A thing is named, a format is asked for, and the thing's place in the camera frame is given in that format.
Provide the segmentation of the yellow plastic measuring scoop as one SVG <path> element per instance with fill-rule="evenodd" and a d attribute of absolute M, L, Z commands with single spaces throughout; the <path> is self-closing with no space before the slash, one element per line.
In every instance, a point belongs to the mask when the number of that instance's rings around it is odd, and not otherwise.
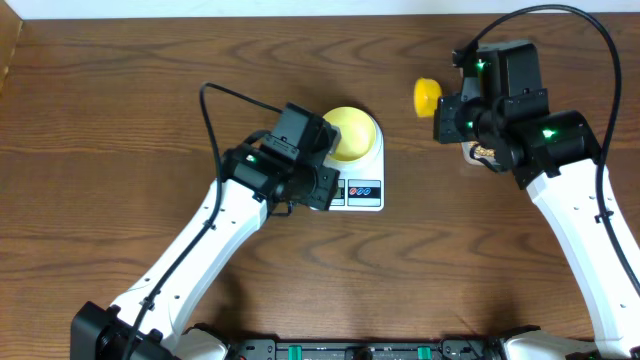
<path fill-rule="evenodd" d="M 418 117 L 433 117 L 442 96 L 440 84 L 429 78 L 419 78 L 414 85 L 413 104 Z"/>

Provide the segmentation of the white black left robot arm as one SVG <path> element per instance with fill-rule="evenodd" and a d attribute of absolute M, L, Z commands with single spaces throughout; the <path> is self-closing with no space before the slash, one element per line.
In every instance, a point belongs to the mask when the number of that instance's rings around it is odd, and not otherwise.
<path fill-rule="evenodd" d="M 339 172 L 325 166 L 340 131 L 287 104 L 273 131 L 258 131 L 223 156 L 194 217 L 159 260 L 106 309 L 88 302 L 71 324 L 73 359 L 223 359 L 227 346 L 187 326 L 238 248 L 285 203 L 329 209 Z"/>

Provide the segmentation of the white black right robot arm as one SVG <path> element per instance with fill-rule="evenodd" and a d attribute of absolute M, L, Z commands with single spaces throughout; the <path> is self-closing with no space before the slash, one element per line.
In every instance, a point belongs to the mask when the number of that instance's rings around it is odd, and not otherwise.
<path fill-rule="evenodd" d="M 439 99 L 434 138 L 476 141 L 494 152 L 486 165 L 510 171 L 557 237 L 586 302 L 594 339 L 561 338 L 537 327 L 501 336 L 502 359 L 636 359 L 639 293 L 627 273 L 639 248 L 608 179 L 598 181 L 602 149 L 585 117 L 553 113 L 537 49 L 526 40 L 470 46 L 453 53 L 460 93 Z"/>

